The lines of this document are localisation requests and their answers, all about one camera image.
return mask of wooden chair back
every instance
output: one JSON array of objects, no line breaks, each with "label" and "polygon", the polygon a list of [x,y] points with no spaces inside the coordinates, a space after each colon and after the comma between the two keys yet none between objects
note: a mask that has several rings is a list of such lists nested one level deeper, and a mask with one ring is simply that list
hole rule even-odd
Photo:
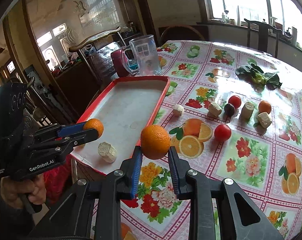
[{"label": "wooden chair back", "polygon": [[249,21],[244,19],[247,22],[247,47],[250,47],[250,39],[251,39],[251,24],[256,24],[259,26],[259,42],[257,49],[260,51],[267,52],[268,50],[268,41],[269,41],[269,29],[273,30],[276,33],[276,44],[275,44],[275,54],[274,57],[278,57],[278,36],[282,32],[280,29],[276,29],[273,26],[257,21]]},{"label": "wooden chair back", "polygon": [[205,38],[198,30],[189,25],[172,25],[162,33],[160,45],[162,46],[169,40],[205,41]]}]

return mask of orange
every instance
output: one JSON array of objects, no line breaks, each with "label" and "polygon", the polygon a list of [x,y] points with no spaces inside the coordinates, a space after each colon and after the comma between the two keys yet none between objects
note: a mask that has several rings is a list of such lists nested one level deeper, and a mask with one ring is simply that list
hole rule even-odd
[{"label": "orange", "polygon": [[124,240],[128,232],[132,232],[128,225],[121,223],[121,240]]},{"label": "orange", "polygon": [[174,146],[177,153],[180,153],[179,142],[180,141],[178,141],[178,139],[175,135],[171,138],[171,141],[170,141],[170,146]]},{"label": "orange", "polygon": [[290,195],[295,195],[300,187],[300,180],[295,172],[289,174],[287,178],[287,189]]},{"label": "orange", "polygon": [[287,173],[296,172],[295,168],[295,158],[296,156],[293,153],[289,153],[285,157],[285,166],[287,168]]},{"label": "orange", "polygon": [[151,160],[161,159],[170,148],[170,136],[160,125],[152,124],[145,127],[140,139],[143,155]]},{"label": "orange", "polygon": [[95,118],[90,119],[84,124],[83,130],[88,130],[91,128],[94,128],[98,131],[98,136],[99,136],[98,138],[100,138],[104,130],[103,123]]},{"label": "orange", "polygon": [[184,136],[194,135],[194,136],[198,137],[202,123],[203,123],[203,121],[201,121],[200,119],[196,119],[196,118],[191,118],[191,119],[186,120],[184,122],[184,124],[182,125],[183,135]]},{"label": "orange", "polygon": [[206,123],[202,123],[200,126],[199,142],[206,142],[212,137],[213,131]]},{"label": "orange", "polygon": [[181,154],[190,159],[198,157],[204,148],[203,143],[193,135],[184,136],[179,142],[179,147]]},{"label": "orange", "polygon": [[284,179],[284,176],[282,177],[282,180],[281,180],[281,187],[285,194],[289,194],[289,190],[287,188],[287,181]]},{"label": "orange", "polygon": [[296,157],[295,157],[295,170],[296,170],[296,175],[299,177],[302,173],[302,163]]},{"label": "orange", "polygon": [[271,113],[272,107],[268,101],[261,101],[259,103],[259,112],[264,113],[267,112],[268,114]]}]

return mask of table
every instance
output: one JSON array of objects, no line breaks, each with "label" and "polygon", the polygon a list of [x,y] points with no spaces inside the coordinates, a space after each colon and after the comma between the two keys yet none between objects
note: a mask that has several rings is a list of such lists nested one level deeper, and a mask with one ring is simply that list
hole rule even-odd
[{"label": "table", "polygon": [[[291,239],[302,228],[302,73],[266,53],[217,42],[168,41],[158,54],[172,88],[154,123],[167,131],[181,127],[189,140],[178,141],[176,134],[170,135],[180,158],[210,178],[236,180],[284,238]],[[278,72],[281,89],[255,90],[239,80],[235,68],[249,63],[265,72]],[[234,94],[242,99],[234,116],[222,112],[216,118],[208,113],[212,101],[223,108]],[[266,131],[256,119],[262,100],[272,104],[272,125]],[[246,101],[256,106],[249,122],[239,117]],[[175,104],[185,108],[180,118],[171,113]],[[232,136],[224,143],[214,136],[199,142],[201,123],[212,131],[227,124]],[[182,154],[185,144],[191,150]],[[79,167],[83,176],[95,178],[94,172]],[[168,169],[167,157],[143,159],[138,196],[121,203],[121,221],[132,231],[128,239],[188,238],[190,203],[176,199]],[[216,235],[219,239],[218,221]]]}]

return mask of chair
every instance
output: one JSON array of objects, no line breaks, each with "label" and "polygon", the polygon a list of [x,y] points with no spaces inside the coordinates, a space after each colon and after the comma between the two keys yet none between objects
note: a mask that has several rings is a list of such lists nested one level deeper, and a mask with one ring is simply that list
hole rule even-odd
[{"label": "chair", "polygon": [[101,33],[97,33],[95,35],[92,35],[88,38],[86,38],[84,41],[82,41],[80,44],[70,47],[69,48],[69,52],[73,53],[73,52],[77,52],[78,56],[80,57],[81,61],[87,65],[87,67],[89,68],[89,71],[91,72],[92,76],[94,77],[94,79],[96,80],[96,82],[98,84],[102,83],[102,75],[105,75],[106,73],[103,73],[101,75],[101,71],[105,72],[105,70],[103,68],[113,68],[113,63],[111,60],[111,57],[109,57],[109,59],[106,61],[104,60],[104,64],[100,65],[100,66],[93,66],[93,64],[89,64],[88,60],[86,59],[85,55],[83,54],[83,52],[81,51],[81,49],[83,49],[85,46],[89,45],[89,44],[93,44],[97,41],[102,40],[103,38],[108,37],[109,35],[112,34],[118,34],[120,36],[120,41],[122,42],[123,46],[126,46],[121,34],[121,27],[119,26],[118,28],[116,28],[115,30],[108,30],[108,31],[104,31]]},{"label": "chair", "polygon": [[160,45],[162,46],[169,40],[205,41],[205,38],[198,30],[189,25],[172,25],[162,33]]},{"label": "chair", "polygon": [[250,47],[250,38],[251,38],[251,24],[256,24],[259,26],[259,43],[257,49],[260,51],[267,52],[268,50],[268,40],[269,40],[269,29],[273,30],[276,33],[276,45],[275,45],[275,54],[274,57],[278,57],[278,35],[282,32],[280,29],[276,29],[273,26],[257,21],[249,21],[244,19],[247,22],[247,47]]}]

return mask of red cloth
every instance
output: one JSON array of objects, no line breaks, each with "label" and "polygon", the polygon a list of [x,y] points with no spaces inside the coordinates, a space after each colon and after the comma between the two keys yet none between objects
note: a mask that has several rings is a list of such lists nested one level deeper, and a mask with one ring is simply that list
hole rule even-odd
[{"label": "red cloth", "polygon": [[44,173],[47,199],[51,204],[56,203],[61,197],[64,185],[71,175],[71,158],[70,155],[67,155],[63,165]]}]

